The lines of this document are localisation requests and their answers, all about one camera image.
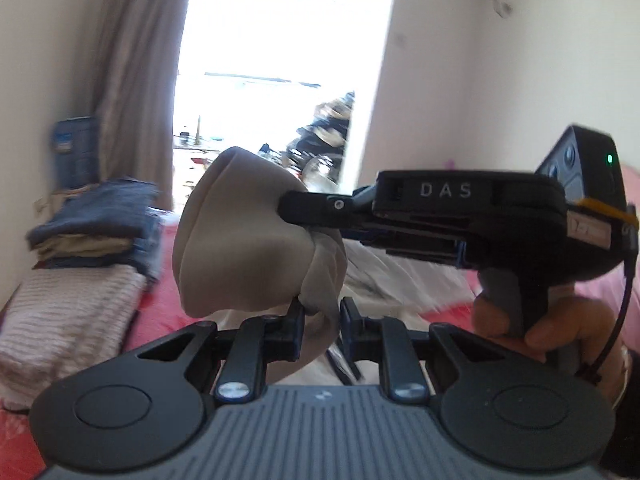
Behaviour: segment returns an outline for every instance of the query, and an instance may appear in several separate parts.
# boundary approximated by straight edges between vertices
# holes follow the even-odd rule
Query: metal screw
[[[423,397],[425,392],[424,386],[418,383],[402,384],[394,389],[396,396],[401,399],[418,399],[419,397]]]
[[[224,383],[218,386],[218,395],[225,399],[242,399],[249,395],[249,387],[244,383]]]

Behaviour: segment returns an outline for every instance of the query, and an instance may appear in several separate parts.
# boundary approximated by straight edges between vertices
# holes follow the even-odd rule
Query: round pad
[[[502,420],[527,430],[543,430],[560,424],[569,406],[558,394],[539,386],[514,386],[494,399]]]
[[[132,386],[103,386],[76,402],[76,416],[92,428],[117,430],[142,420],[151,408],[148,395]]]

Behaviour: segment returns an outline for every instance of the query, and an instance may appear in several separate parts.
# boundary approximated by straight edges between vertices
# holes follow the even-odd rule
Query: hand
[[[541,362],[545,353],[573,341],[580,342],[580,357],[592,363],[609,338],[616,322],[613,311],[601,301],[570,296],[556,301],[549,312],[525,334],[524,339],[507,337],[509,317],[479,296],[474,302],[472,325],[479,336]],[[599,370],[598,389],[610,402],[622,391],[625,373],[620,338]]]

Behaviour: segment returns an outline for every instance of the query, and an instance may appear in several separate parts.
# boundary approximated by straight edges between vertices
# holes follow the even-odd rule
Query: gray fabric
[[[338,335],[346,257],[340,233],[286,223],[278,202],[305,187],[283,168],[230,148],[205,172],[184,208],[173,269],[184,311],[220,330],[283,314],[299,297],[308,316],[300,359],[269,365],[278,381],[322,355]]]
[[[188,0],[105,0],[92,109],[100,119],[100,177],[156,183],[172,208],[175,79]]]

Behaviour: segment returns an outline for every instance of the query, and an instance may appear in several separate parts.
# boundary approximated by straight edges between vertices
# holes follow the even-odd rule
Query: curtain
[[[105,0],[91,108],[100,119],[100,177],[154,182],[172,208],[175,80],[189,0]]]

